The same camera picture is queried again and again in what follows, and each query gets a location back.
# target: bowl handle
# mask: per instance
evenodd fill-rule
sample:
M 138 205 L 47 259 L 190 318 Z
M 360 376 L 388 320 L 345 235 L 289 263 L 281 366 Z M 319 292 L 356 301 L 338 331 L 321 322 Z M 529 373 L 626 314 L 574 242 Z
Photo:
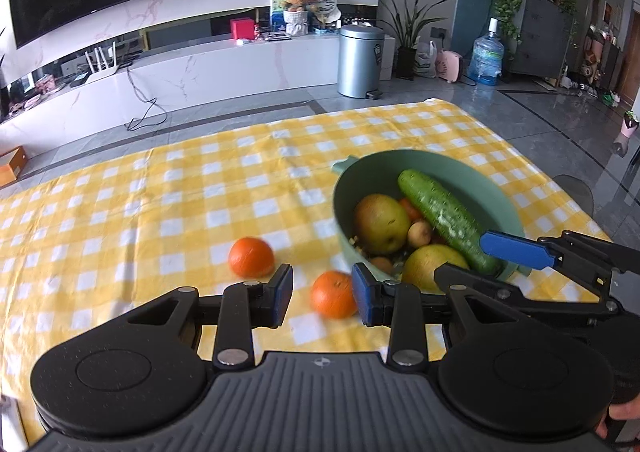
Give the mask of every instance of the bowl handle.
M 353 155 L 348 156 L 347 159 L 344 159 L 343 161 L 337 161 L 336 163 L 334 163 L 333 167 L 331 168 L 331 172 L 335 172 L 335 174 L 342 174 L 344 171 L 349 169 L 349 167 L 351 167 L 358 160 L 359 158 L 357 156 L 353 156 Z

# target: tablecloth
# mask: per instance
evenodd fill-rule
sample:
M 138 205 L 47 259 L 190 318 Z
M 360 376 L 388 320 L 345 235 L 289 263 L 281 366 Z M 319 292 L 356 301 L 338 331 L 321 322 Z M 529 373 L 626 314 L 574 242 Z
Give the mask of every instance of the tablecloth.
M 284 325 L 254 330 L 265 349 L 380 350 L 388 329 L 354 317 L 325 321 L 309 307 L 316 276 L 346 270 L 332 217 L 337 176 L 349 155 L 435 151 L 492 179 L 513 201 L 530 238 L 572 229 L 605 238 L 577 204 L 505 140 L 441 100 L 365 108 L 253 125 L 93 165 L 0 203 L 2 392 L 20 402 L 31 441 L 29 375 L 54 345 L 178 286 L 201 295 L 237 282 L 233 242 L 259 236 L 294 267 Z M 511 280 L 534 299 L 593 300 L 551 270 Z M 214 329 L 200 355 L 210 358 Z M 431 359 L 444 353 L 428 327 Z

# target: gray tile floor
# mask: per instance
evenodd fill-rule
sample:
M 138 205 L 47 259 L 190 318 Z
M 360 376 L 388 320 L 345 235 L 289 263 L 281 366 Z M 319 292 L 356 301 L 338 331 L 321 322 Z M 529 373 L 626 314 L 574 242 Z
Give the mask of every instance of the gray tile floor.
M 614 241 L 640 249 L 640 165 L 630 165 L 640 137 L 632 138 L 624 158 L 612 151 L 622 111 L 611 110 L 587 95 L 549 93 L 526 80 L 492 88 L 447 84 L 440 79 L 392 79 L 382 82 L 381 90 L 379 100 L 357 100 L 341 96 L 336 86 L 319 86 L 194 106 L 170 112 L 166 118 L 156 115 L 135 132 L 114 127 L 32 158 L 18 182 L 0 189 L 0 198 L 100 161 L 227 129 L 442 98 L 509 140 L 549 176 L 567 174 L 582 180 L 593 194 L 596 222 Z

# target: orange box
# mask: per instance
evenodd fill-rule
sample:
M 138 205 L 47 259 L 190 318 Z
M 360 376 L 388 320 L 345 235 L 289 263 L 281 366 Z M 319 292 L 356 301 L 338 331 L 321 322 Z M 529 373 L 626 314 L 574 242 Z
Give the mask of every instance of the orange box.
M 17 180 L 26 163 L 27 155 L 22 146 L 0 155 L 0 187 Z

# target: gray ribbed panel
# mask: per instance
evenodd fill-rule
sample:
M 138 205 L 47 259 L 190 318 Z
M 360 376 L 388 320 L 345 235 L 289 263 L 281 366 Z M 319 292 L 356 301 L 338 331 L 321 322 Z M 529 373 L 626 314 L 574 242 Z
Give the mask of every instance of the gray ribbed panel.
M 314 361 L 328 358 L 331 364 Z M 523 444 L 481 434 L 450 414 L 416 374 L 377 353 L 269 353 L 222 374 L 184 419 L 154 434 L 91 444 L 55 432 L 34 452 L 605 452 L 593 435 Z

